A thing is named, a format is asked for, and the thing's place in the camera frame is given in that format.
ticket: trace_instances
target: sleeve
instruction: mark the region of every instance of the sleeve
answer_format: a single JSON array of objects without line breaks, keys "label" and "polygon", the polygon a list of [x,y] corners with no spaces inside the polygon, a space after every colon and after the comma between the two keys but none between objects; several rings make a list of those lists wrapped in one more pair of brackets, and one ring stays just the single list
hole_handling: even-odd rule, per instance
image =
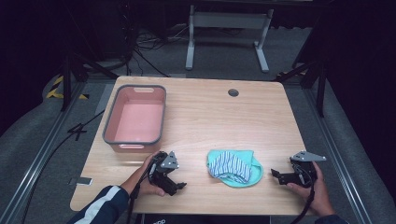
[{"label": "sleeve", "polygon": [[115,223],[128,208],[129,195],[118,186],[108,186],[100,191],[93,202],[85,206],[67,223]]},{"label": "sleeve", "polygon": [[348,224],[348,222],[337,215],[330,215],[317,219],[315,224]]}]

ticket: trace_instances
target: caution tape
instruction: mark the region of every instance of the caution tape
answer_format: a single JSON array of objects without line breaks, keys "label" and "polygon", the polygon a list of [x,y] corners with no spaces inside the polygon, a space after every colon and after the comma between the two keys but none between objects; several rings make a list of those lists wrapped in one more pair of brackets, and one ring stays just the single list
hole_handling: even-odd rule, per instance
[{"label": "caution tape", "polygon": [[[62,81],[64,81],[64,76],[59,75],[56,80],[54,81],[52,87],[49,90],[49,93],[47,93],[47,98],[60,98],[63,99],[64,95],[62,93],[56,92],[58,90],[58,87],[61,85]],[[89,94],[81,94],[78,99],[80,100],[88,100],[90,99]]]}]

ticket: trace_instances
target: striped cloth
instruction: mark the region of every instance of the striped cloth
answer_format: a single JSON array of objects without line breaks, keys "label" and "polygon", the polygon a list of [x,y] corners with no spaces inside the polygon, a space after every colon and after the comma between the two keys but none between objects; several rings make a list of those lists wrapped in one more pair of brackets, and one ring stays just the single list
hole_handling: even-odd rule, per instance
[{"label": "striped cloth", "polygon": [[215,178],[228,178],[246,184],[251,169],[230,151],[224,151],[209,164],[209,173]]}]

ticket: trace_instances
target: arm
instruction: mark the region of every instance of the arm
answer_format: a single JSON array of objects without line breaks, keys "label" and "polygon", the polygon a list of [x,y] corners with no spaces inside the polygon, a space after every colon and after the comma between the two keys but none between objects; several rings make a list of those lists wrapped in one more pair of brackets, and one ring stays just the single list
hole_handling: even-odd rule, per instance
[{"label": "arm", "polygon": [[[115,223],[120,215],[128,208],[129,195],[134,190],[134,187],[155,154],[153,153],[148,156],[143,165],[120,186],[108,186],[102,189],[93,202],[85,206],[67,223]],[[156,186],[150,185],[148,180],[145,179],[141,183],[140,194],[157,194],[163,196],[165,192]]]},{"label": "arm", "polygon": [[[311,209],[318,214],[319,219],[315,222],[316,224],[344,224],[347,223],[339,216],[335,214],[332,204],[329,199],[329,193],[324,183],[323,173],[321,172],[318,165],[313,162],[317,171],[318,179],[315,182],[315,198],[311,203]],[[297,184],[289,183],[287,185],[291,191],[300,195],[303,199],[307,199],[310,193],[310,189],[305,189]]]}]

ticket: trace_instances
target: plastic storage bin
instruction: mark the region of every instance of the plastic storage bin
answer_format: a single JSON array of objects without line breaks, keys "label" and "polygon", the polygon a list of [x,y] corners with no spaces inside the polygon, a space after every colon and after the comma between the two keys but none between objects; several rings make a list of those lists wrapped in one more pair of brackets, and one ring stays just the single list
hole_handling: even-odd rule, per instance
[{"label": "plastic storage bin", "polygon": [[124,85],[116,94],[103,132],[117,152],[160,149],[166,90],[157,85]]}]

